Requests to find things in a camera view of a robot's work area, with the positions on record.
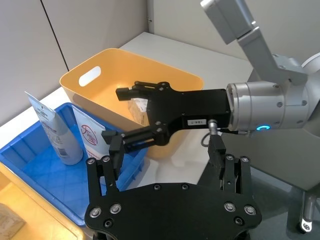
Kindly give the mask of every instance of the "white tube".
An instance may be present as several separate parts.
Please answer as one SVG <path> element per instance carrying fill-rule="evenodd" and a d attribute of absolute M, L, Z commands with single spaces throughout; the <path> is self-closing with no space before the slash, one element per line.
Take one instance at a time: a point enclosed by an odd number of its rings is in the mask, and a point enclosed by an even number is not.
<path fill-rule="evenodd" d="M 54 110 L 43 105 L 29 93 L 26 92 L 26 94 L 61 161 L 66 165 L 75 165 L 80 162 L 83 151 L 65 122 Z"/>
<path fill-rule="evenodd" d="M 99 124 L 75 106 L 72 106 L 72 109 L 88 157 L 99 160 L 103 156 L 109 155 L 110 146 L 101 136 L 101 133 L 106 130 L 105 126 Z"/>

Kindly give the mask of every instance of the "label sticker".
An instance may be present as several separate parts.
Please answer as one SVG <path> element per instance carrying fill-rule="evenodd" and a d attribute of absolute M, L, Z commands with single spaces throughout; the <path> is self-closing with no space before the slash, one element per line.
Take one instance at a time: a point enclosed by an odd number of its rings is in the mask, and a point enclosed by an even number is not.
<path fill-rule="evenodd" d="M 81 126 L 81 133 L 85 140 L 87 140 L 88 143 L 90 143 L 93 146 L 96 146 L 98 144 L 98 139 L 95 135 L 95 132 L 92 131 L 92 129 L 84 124 Z"/>
<path fill-rule="evenodd" d="M 206 119 L 188 120 L 188 126 L 196 126 L 196 125 L 207 125 L 207 120 Z"/>

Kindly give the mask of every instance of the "blue indicator light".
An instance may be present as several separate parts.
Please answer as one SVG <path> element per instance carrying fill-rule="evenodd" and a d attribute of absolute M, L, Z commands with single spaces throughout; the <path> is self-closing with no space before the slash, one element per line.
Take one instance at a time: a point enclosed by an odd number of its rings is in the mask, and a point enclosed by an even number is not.
<path fill-rule="evenodd" d="M 269 130 L 271 127 L 268 125 L 258 126 L 256 128 L 257 131 Z"/>

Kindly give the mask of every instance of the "product label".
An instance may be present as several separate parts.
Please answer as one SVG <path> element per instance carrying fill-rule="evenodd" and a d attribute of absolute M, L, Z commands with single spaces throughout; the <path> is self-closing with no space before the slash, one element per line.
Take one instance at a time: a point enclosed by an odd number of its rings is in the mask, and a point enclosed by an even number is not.
<path fill-rule="evenodd" d="M 83 138 L 91 145 L 96 146 L 98 144 L 98 139 L 95 132 L 86 124 L 81 126 L 81 133 Z"/>
<path fill-rule="evenodd" d="M 188 120 L 188 126 L 207 125 L 206 119 Z"/>
<path fill-rule="evenodd" d="M 133 100 L 135 101 L 141 113 L 144 113 L 147 111 L 148 99 L 134 98 Z"/>

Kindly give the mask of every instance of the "orange plastic bin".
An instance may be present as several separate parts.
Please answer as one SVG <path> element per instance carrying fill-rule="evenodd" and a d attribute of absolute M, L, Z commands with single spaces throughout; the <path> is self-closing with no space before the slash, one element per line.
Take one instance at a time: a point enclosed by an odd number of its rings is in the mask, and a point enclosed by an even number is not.
<path fill-rule="evenodd" d="M 177 91 L 201 90 L 204 84 L 196 75 L 117 48 L 106 49 L 76 66 L 61 77 L 60 84 L 72 103 L 124 131 L 131 131 L 143 126 L 133 119 L 128 103 L 118 100 L 116 89 L 131 88 L 135 81 L 169 82 Z M 175 133 L 165 147 L 150 147 L 148 156 L 169 157 L 185 133 Z"/>

